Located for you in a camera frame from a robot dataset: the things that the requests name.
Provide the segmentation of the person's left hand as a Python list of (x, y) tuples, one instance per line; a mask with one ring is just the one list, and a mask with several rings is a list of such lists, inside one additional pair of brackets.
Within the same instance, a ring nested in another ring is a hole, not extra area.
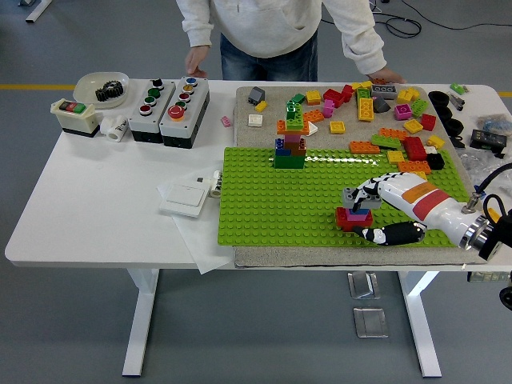
[(386, 83), (397, 83), (397, 84), (406, 84), (407, 80), (404, 79), (403, 76), (394, 72), (393, 70), (384, 67), (378, 71), (375, 71), (371, 74), (368, 74), (367, 77), (370, 80), (381, 79)]

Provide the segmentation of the person's right hand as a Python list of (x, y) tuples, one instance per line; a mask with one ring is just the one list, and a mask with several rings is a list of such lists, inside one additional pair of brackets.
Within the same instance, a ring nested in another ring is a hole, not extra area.
[(208, 74), (200, 69), (200, 65), (207, 58), (209, 46), (191, 47), (185, 59), (186, 73), (195, 78), (207, 78)]

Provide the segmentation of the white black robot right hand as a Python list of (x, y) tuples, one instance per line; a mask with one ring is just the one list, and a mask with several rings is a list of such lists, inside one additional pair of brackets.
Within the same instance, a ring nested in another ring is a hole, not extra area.
[(413, 173), (388, 173), (365, 181), (352, 193), (354, 209), (358, 210), (369, 196), (379, 197), (410, 218), (381, 228), (353, 228), (358, 236), (380, 246), (420, 242), (428, 229), (434, 229), (467, 250), (473, 246), (478, 226), (485, 221), (478, 213), (463, 213), (462, 203)]

